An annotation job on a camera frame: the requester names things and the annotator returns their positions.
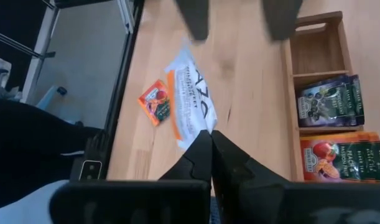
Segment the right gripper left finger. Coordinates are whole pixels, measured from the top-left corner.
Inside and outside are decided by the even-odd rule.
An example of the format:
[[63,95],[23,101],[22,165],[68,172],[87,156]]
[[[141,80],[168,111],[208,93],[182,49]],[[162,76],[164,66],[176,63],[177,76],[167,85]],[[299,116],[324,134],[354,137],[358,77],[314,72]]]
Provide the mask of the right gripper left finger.
[[208,223],[212,138],[200,131],[158,180],[82,180],[60,187],[49,204],[53,223]]

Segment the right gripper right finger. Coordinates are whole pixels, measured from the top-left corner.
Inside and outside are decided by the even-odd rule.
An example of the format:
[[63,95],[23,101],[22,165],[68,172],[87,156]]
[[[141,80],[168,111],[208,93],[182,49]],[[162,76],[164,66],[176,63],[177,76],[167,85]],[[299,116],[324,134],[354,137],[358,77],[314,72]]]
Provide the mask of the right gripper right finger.
[[213,131],[222,223],[380,223],[380,184],[291,182]]

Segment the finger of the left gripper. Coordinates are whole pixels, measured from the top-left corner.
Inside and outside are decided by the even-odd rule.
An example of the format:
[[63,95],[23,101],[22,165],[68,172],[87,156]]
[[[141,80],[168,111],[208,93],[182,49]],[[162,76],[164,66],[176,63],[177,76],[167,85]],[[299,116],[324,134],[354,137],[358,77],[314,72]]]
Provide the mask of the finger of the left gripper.
[[302,0],[262,0],[267,31],[272,41],[287,40],[295,32]]
[[187,29],[196,42],[204,42],[209,34],[209,0],[175,0]]

